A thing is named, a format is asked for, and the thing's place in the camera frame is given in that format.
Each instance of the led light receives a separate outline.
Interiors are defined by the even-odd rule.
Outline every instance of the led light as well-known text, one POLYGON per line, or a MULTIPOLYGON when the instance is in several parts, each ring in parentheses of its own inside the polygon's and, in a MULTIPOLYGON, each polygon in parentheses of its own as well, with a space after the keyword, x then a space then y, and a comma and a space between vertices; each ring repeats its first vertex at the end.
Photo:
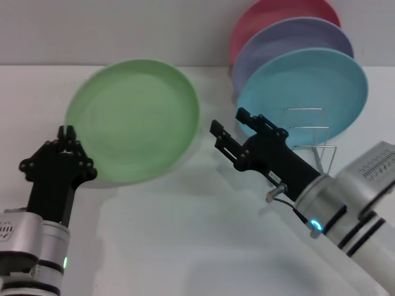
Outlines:
POLYGON ((322 230, 322 226, 321 226, 321 224, 320 224, 317 220, 311 219, 311 220, 310 220, 310 224, 311 224, 312 226, 314 226, 315 228, 317 228, 317 230, 319 230, 319 231, 322 230))

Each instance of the wire dish rack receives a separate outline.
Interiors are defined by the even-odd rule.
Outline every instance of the wire dish rack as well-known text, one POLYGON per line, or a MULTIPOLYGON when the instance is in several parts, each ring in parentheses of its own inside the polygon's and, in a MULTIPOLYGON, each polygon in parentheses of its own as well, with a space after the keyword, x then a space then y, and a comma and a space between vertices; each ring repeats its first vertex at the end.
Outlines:
POLYGON ((291 126, 285 127, 285 129, 288 130, 290 134, 292 133, 292 130, 311 130, 311 131, 313 131, 315 136, 314 136, 314 143, 312 145, 311 144, 296 145, 296 146, 291 147, 291 149, 292 150, 301 150, 301 149, 311 150, 314 155, 314 160, 315 160, 315 164, 317 166, 317 170, 322 175, 328 175, 330 173, 330 170, 331 170, 331 167, 333 164, 333 160, 335 159, 336 151, 338 150, 338 148, 336 146, 327 145, 327 142, 328 142, 328 139, 329 139, 330 133, 331 133, 331 128, 330 128, 330 126, 323 126, 322 125, 323 118, 325 115, 324 109, 323 108, 285 108, 285 109, 283 109, 283 111, 280 115, 277 126, 281 126, 281 124, 284 122, 285 116, 289 112, 314 112, 314 113, 320 114, 319 121, 318 121, 317 125, 312 125, 312 126, 291 125, 291 126), (323 144, 320 144, 320 143, 318 143, 318 135, 319 135, 319 133, 322 133, 322 132, 326 133, 326 137, 325 137, 325 142, 323 144), (326 170, 324 170, 322 160, 323 160, 324 152, 327 149, 331 149, 332 156, 330 158, 328 168, 326 170))

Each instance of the plate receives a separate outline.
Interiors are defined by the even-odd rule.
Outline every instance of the plate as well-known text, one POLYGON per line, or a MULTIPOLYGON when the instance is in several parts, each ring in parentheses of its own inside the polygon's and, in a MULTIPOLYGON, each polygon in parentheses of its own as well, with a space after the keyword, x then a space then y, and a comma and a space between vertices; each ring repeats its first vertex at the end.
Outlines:
POLYGON ((292 17, 318 17, 340 27, 333 8, 321 0, 260 0, 238 20, 230 41, 230 60, 234 65, 243 46, 260 30, 292 17))
MULTIPOLYGON (((238 108, 263 114, 289 132, 288 147, 323 143, 347 129, 362 112, 368 95, 365 72, 351 57, 324 48, 308 48, 261 66, 238 98, 238 108)), ((255 131, 239 123, 252 136, 255 131)))
POLYGON ((95 73, 66 114, 101 179, 135 182, 166 172, 191 144, 196 92, 176 68, 131 60, 95 73))
POLYGON ((354 57, 349 39, 338 26, 315 17, 289 18, 258 32, 243 47, 232 74, 236 93, 241 92, 248 78, 260 66, 307 47, 335 49, 354 57))

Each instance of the table surface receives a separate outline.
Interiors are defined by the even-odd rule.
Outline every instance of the table surface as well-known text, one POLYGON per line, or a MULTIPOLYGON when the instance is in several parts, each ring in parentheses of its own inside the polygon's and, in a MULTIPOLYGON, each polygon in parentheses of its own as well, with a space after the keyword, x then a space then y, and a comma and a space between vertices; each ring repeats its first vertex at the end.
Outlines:
MULTIPOLYGON (((77 87, 99 68, 0 67, 0 210, 26 206, 31 184, 19 162, 55 138, 77 87)), ((180 70, 201 101, 197 139, 160 178, 77 190, 62 295, 386 295, 325 237, 312 240, 286 205, 267 205, 262 175, 237 172, 214 149, 213 119, 235 129, 228 69, 180 70)), ((395 68, 365 70, 369 100, 330 142, 338 146, 333 174, 378 141, 395 143, 395 68)))

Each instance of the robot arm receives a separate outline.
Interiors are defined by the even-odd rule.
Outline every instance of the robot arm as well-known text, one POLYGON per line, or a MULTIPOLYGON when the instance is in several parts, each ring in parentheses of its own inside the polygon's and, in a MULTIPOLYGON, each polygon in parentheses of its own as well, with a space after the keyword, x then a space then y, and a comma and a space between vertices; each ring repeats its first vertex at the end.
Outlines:
POLYGON ((395 295, 395 230, 374 212, 395 186, 395 146, 379 143, 332 178, 289 149, 288 132, 264 116, 251 117, 240 108, 236 119, 256 134, 240 145, 214 120, 210 132, 217 138, 215 147, 238 171, 262 173, 276 186, 267 202, 284 193, 311 237, 326 235, 395 295))
POLYGON ((96 178, 72 126, 19 166, 33 182, 27 208, 0 215, 0 295, 60 295, 77 187, 96 178))

